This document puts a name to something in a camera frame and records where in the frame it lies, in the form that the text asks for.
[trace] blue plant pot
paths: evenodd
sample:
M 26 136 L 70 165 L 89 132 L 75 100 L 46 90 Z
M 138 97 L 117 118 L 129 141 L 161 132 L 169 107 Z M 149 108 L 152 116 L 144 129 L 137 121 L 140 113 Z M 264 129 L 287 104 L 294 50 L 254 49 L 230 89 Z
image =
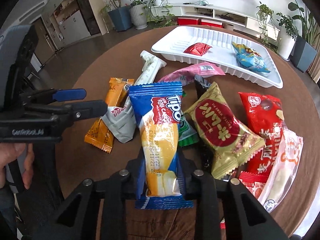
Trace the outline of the blue plant pot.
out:
M 108 12 L 117 32 L 122 32 L 132 27 L 129 8 L 129 6 L 123 6 Z
M 298 36 L 293 56 L 291 57 L 292 64 L 304 73 L 307 71 L 316 55 L 317 51 L 303 38 Z

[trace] white plastic tray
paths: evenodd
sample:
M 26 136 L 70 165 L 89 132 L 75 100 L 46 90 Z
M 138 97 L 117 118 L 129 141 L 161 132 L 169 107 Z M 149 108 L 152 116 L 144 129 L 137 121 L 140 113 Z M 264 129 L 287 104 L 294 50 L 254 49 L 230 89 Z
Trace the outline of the white plastic tray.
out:
M 237 44 L 245 44 L 258 52 L 271 72 L 258 74 L 242 68 L 236 60 L 236 53 L 232 46 L 233 41 Z M 186 48 L 197 42 L 206 43 L 212 48 L 203 56 L 183 53 Z M 154 44 L 151 50 L 155 53 L 161 53 L 167 60 L 189 64 L 198 64 L 204 61 L 216 63 L 225 73 L 257 83 L 261 87 L 283 87 L 281 76 L 267 49 L 261 44 L 236 35 L 210 29 L 178 26 Z

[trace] round wooden table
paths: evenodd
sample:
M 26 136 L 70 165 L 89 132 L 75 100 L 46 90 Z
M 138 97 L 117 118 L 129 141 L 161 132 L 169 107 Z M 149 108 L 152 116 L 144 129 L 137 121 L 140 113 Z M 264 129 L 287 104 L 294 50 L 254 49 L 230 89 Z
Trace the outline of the round wooden table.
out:
M 141 74 L 143 50 L 151 52 L 151 46 L 169 33 L 174 27 L 159 28 L 141 33 L 114 46 L 97 58 L 78 79 L 74 88 L 87 91 L 86 100 L 105 98 L 110 77 L 134 78 Z M 213 29 L 248 37 L 220 28 Z M 304 146 L 295 181 L 284 200 L 271 213 L 287 235 L 291 235 L 305 217 L 315 197 L 320 180 L 320 120 L 313 100 L 302 80 L 274 52 L 269 51 L 284 86 L 263 88 L 236 76 L 214 76 L 209 80 L 218 83 L 223 96 L 235 116 L 247 124 L 244 107 L 238 92 L 270 94 L 281 99 L 285 122 L 289 129 L 303 136 Z M 187 63 L 168 61 L 160 69 L 155 81 L 183 67 Z M 196 101 L 194 84 L 184 87 L 187 96 L 182 103 L 186 110 Z M 133 140 L 122 144 L 116 139 L 111 154 L 84 142 L 84 135 L 94 120 L 76 122 L 63 134 L 63 141 L 57 145 L 56 160 L 61 188 L 64 196 L 85 178 L 102 180 L 123 169 L 128 160 L 137 157 L 141 147 L 139 133 Z M 189 159 L 199 165 L 199 158 L 192 150 L 185 152 Z M 127 202 L 127 232 L 129 239 L 193 239 L 195 208 L 171 211 L 134 210 L 133 201 Z

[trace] floor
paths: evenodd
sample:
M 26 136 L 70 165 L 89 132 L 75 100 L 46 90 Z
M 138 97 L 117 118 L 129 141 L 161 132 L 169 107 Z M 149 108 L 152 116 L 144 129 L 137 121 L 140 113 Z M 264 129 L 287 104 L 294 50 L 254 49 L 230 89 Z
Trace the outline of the floor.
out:
M 134 28 L 131 28 L 120 33 L 112 30 L 110 33 L 103 36 L 96 36 L 94 38 L 72 44 L 50 59 L 50 61 L 38 73 L 41 80 L 33 78 L 32 82 L 38 89 L 71 89 L 87 67 L 105 51 L 121 41 L 150 29 L 152 28 L 148 27 L 144 30 L 135 30 Z M 290 65 L 309 90 L 320 116 L 320 88 L 313 82 L 308 73 L 302 73 L 291 63 Z M 320 188 L 318 189 L 312 208 L 310 208 L 308 215 L 296 231 L 296 234 L 304 236 L 310 228 L 320 210 L 319 199 Z

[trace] red box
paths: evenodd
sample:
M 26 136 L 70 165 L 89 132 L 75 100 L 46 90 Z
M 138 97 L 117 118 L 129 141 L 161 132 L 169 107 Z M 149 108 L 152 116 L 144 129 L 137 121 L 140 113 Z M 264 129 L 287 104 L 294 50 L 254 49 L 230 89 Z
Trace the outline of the red box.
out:
M 200 18 L 178 17 L 178 25 L 200 25 Z
M 217 22 L 217 21 L 207 20 L 207 19 L 201 19 L 201 25 L 209 25 L 209 26 L 222 28 L 222 22 Z

